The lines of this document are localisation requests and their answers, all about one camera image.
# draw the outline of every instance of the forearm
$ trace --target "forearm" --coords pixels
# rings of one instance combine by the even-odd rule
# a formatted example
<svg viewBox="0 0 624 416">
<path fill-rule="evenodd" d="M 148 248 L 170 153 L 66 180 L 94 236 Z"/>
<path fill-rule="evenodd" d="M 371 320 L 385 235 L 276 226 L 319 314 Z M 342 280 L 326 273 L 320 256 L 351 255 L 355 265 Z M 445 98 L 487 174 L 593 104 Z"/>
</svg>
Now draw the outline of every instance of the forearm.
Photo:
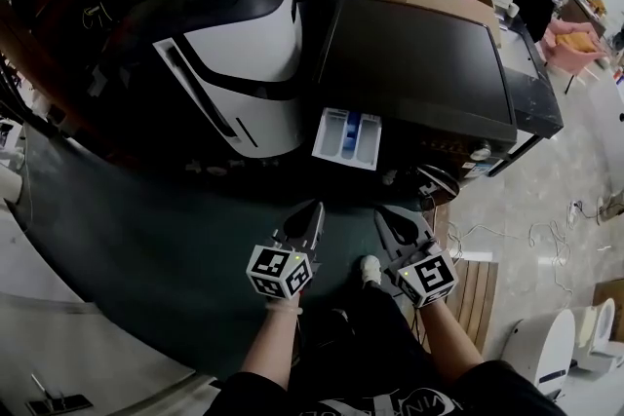
<svg viewBox="0 0 624 416">
<path fill-rule="evenodd" d="M 420 316 L 433 362 L 448 383 L 484 361 L 443 300 L 420 309 Z"/>
<path fill-rule="evenodd" d="M 289 302 L 284 301 L 285 307 L 296 308 L 298 304 L 299 294 Z M 241 371 L 258 374 L 287 389 L 291 376 L 296 320 L 295 312 L 268 311 Z"/>
</svg>

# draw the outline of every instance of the tiled floor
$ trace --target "tiled floor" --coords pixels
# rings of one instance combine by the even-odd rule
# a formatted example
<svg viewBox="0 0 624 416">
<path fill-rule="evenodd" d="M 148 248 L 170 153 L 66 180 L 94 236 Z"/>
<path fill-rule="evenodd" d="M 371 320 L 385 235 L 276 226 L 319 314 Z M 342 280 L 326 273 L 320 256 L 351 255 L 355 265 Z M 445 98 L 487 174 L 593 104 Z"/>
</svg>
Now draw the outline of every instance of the tiled floor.
<svg viewBox="0 0 624 416">
<path fill-rule="evenodd" d="M 618 244 L 624 220 L 598 226 L 579 219 L 566 228 L 567 207 L 582 200 L 585 211 L 596 212 L 600 195 L 610 192 L 602 136 L 589 86 L 575 81 L 564 95 L 569 75 L 553 69 L 550 78 L 557 94 L 565 127 L 542 141 L 522 159 L 495 178 L 469 184 L 450 204 L 450 220 L 465 234 L 477 224 L 517 239 L 503 238 L 483 229 L 463 241 L 464 253 L 484 252 L 500 263 L 498 285 L 485 355 L 496 358 L 511 327 L 522 318 L 571 305 L 591 304 L 596 282 L 624 276 L 624 246 Z M 607 85 L 602 81 L 592 85 Z M 557 221 L 571 248 L 564 249 L 566 265 L 557 268 L 558 280 L 573 296 L 555 284 L 555 242 L 550 229 L 533 229 L 535 245 L 528 241 L 534 223 Z M 611 249 L 599 251 L 599 248 Z"/>
</svg>

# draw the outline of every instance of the chair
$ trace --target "chair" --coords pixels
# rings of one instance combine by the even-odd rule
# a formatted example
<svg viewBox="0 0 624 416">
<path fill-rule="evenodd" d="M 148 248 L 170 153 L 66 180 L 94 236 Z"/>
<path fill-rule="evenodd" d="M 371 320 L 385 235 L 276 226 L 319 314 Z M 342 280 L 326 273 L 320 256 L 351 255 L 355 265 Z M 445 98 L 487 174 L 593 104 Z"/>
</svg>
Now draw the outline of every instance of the chair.
<svg viewBox="0 0 624 416">
<path fill-rule="evenodd" d="M 582 53 L 569 45 L 557 44 L 557 35 L 567 35 L 575 32 L 587 33 L 596 50 L 592 53 Z M 572 74 L 567 88 L 565 89 L 566 94 L 572 85 L 574 77 L 577 76 L 585 66 L 600 57 L 607 56 L 594 27 L 589 22 L 576 23 L 553 19 L 548 25 L 548 28 L 546 28 L 546 33 L 539 43 L 544 52 L 544 56 L 546 56 L 546 64 L 552 63 L 558 68 Z"/>
</svg>

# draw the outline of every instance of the dark green floor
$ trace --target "dark green floor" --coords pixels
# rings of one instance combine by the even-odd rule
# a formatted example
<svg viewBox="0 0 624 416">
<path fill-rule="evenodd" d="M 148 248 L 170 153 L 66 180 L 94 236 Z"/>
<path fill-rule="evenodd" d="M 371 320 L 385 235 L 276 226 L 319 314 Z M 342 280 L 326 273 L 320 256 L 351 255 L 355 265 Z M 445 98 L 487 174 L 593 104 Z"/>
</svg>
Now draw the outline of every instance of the dark green floor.
<svg viewBox="0 0 624 416">
<path fill-rule="evenodd" d="M 264 311 L 245 275 L 251 252 L 305 198 L 292 193 L 282 205 L 231 198 L 111 166 L 33 129 L 28 148 L 27 236 L 61 277 L 160 352 L 219 378 L 234 372 Z M 341 287 L 360 255 L 383 258 L 370 208 L 326 209 L 322 266 L 304 294 L 306 312 Z M 29 225 L 26 187 L 15 214 Z"/>
</svg>

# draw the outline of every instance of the blue object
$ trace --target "blue object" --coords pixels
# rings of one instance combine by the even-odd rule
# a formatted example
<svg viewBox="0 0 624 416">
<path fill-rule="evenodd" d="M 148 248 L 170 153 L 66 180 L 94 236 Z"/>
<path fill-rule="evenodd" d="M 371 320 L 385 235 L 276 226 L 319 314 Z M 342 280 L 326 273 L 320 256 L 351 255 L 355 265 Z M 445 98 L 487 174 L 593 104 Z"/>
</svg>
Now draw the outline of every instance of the blue object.
<svg viewBox="0 0 624 416">
<path fill-rule="evenodd" d="M 347 118 L 347 135 L 344 137 L 344 142 L 342 143 L 343 151 L 355 150 L 355 145 L 358 142 L 358 130 L 360 129 L 361 118 L 361 113 L 349 112 L 349 118 Z"/>
</svg>

